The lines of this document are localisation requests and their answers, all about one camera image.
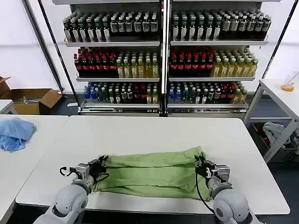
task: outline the gray floor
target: gray floor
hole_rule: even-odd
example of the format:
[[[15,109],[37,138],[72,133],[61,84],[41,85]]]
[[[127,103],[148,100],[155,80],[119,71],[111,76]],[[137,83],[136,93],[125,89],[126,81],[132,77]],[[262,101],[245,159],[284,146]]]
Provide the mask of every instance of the gray floor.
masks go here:
[[[68,103],[74,103],[73,97],[64,98],[59,105],[53,108],[51,114],[76,115],[77,107],[66,107]],[[261,100],[258,104],[255,117],[286,117],[284,112],[272,100]],[[267,224],[297,224],[299,223],[299,165],[295,162],[270,164],[269,169],[279,185],[287,203],[291,208],[289,215],[283,216],[258,216]],[[43,209],[28,206],[18,206],[10,218],[8,224],[32,224],[33,221],[44,213]],[[95,212],[89,211],[84,215],[86,224],[118,223],[123,224],[217,224],[215,218],[198,215],[154,215],[133,214],[119,212]]]

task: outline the open cardboard box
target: open cardboard box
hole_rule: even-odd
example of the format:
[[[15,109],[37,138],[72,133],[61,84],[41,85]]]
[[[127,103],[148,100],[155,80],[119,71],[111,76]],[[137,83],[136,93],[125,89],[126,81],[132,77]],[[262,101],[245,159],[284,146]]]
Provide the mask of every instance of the open cardboard box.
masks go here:
[[[15,110],[19,114],[42,114],[46,115],[53,108],[53,106],[60,100],[62,95],[54,91],[53,89],[14,89],[11,90],[6,80],[8,78],[0,77],[0,99],[11,99],[16,101],[17,99],[26,97],[40,98],[37,103],[29,104],[14,104]]]

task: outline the white table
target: white table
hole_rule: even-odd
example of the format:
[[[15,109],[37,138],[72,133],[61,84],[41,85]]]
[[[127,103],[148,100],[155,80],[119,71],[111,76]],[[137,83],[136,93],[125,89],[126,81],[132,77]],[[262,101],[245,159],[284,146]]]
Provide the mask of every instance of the white table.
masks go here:
[[[0,99],[0,114],[18,114],[13,106],[14,102],[11,99]]]
[[[16,202],[50,206],[71,184],[59,169],[88,162],[100,154],[183,151],[202,146],[210,159],[227,164],[230,181],[256,214],[290,212],[280,189],[240,119],[71,116],[19,192]],[[92,193],[88,210],[208,214],[201,201]]]
[[[247,110],[244,124],[249,126],[250,118],[256,109],[257,103],[263,95],[266,93],[273,99],[273,101],[292,119],[283,134],[277,139],[277,141],[271,146],[268,152],[265,154],[264,159],[268,163],[277,151],[282,147],[290,135],[299,126],[299,81],[295,79],[296,86],[295,91],[287,92],[281,89],[283,80],[279,79],[260,79],[260,87],[258,88],[249,109]]]
[[[15,152],[0,150],[1,224],[10,217],[16,196],[68,119],[68,116],[0,115],[0,119],[13,117],[32,122],[36,130],[24,149]]]

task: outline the green cloth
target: green cloth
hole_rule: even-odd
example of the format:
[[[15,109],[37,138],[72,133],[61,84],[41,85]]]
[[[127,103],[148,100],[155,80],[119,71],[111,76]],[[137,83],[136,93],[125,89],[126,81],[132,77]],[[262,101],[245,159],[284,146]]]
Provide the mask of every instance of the green cloth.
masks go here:
[[[195,147],[183,152],[109,156],[110,176],[95,184],[93,191],[199,199],[194,155],[201,152],[201,147]],[[208,199],[205,179],[198,176],[198,182],[202,197]]]

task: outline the blue cloth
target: blue cloth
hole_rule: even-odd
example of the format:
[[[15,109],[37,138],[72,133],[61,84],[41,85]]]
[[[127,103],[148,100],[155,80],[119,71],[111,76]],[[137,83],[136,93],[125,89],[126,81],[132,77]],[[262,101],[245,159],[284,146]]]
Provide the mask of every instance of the blue cloth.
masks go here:
[[[0,148],[4,151],[17,151],[25,148],[33,133],[34,124],[12,118],[0,120]]]

